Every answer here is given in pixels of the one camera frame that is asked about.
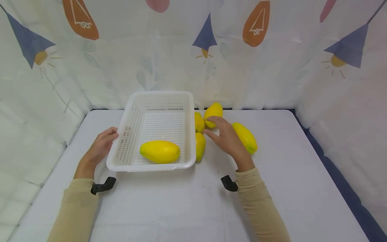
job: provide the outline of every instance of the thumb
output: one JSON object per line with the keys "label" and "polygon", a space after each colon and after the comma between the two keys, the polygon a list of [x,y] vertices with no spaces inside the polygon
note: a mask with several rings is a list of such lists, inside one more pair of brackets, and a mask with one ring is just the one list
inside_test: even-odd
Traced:
{"label": "thumb", "polygon": [[213,132],[209,131],[208,129],[205,129],[204,133],[207,134],[207,136],[210,137],[215,143],[217,143],[219,136],[217,136]]}

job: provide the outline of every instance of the navy blue border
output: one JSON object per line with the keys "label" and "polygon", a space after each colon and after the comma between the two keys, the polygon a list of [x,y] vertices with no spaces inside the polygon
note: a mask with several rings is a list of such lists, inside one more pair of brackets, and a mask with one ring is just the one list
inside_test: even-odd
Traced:
{"label": "navy blue border", "polygon": [[322,150],[320,144],[316,141],[313,135],[309,132],[309,129],[306,129],[300,123],[295,109],[288,109],[294,114],[297,122],[301,126],[305,135],[309,139],[309,142],[312,144],[317,155],[320,157],[321,162],[327,169],[329,175],[331,176],[333,182],[336,184],[339,189],[342,197],[347,202],[349,209],[352,211],[353,215],[357,219],[359,225],[363,229],[365,235],[367,236],[370,242],[387,242],[387,236],[375,221],[370,212],[361,204],[360,198],[352,189],[352,187],[345,180],[344,176],[341,174],[339,169],[334,165],[334,163],[326,156],[324,156],[324,151]]}

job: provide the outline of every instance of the blue lampshade print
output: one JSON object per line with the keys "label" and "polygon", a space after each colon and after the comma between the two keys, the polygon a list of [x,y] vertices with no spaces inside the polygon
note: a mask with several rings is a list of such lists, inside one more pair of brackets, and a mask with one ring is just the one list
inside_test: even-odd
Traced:
{"label": "blue lampshade print", "polygon": [[9,23],[15,33],[17,42],[22,50],[23,56],[32,68],[36,55],[39,52],[45,51],[48,47],[54,46],[55,44],[21,25],[16,19],[6,12],[3,6],[0,5],[0,7],[6,13]]}
{"label": "blue lampshade print", "polygon": [[334,54],[337,58],[351,66],[360,68],[367,30],[368,24],[365,24],[326,48],[325,51]]}
{"label": "blue lampshade print", "polygon": [[193,46],[202,48],[205,51],[208,51],[210,46],[217,45],[214,33],[212,32],[211,26],[211,13],[208,15],[207,20],[205,21],[202,30],[200,30],[199,35],[196,37]]}

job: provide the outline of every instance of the basket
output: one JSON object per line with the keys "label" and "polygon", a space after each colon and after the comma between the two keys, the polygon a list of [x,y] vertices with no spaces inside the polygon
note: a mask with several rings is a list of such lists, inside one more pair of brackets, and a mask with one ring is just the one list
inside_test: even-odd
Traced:
{"label": "basket", "polygon": [[[186,91],[147,91],[130,96],[106,165],[115,172],[169,171],[191,167],[196,160],[194,98]],[[140,146],[165,140],[180,147],[171,164],[157,164],[140,154]]]}

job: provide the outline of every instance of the white tablecloth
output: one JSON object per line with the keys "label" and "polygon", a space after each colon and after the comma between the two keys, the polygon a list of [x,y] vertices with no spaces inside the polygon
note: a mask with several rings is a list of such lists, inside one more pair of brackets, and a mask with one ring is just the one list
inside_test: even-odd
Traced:
{"label": "white tablecloth", "polygon": [[[96,110],[86,116],[12,242],[46,240],[80,158],[98,133],[118,126],[122,113]],[[259,146],[254,163],[292,241],[368,241],[291,112],[225,110],[224,118],[254,134]],[[234,178],[235,164],[206,141],[202,162],[186,170],[115,173],[103,161],[96,181],[113,176],[117,182],[100,195],[91,241],[256,241],[237,193],[220,181]]]}

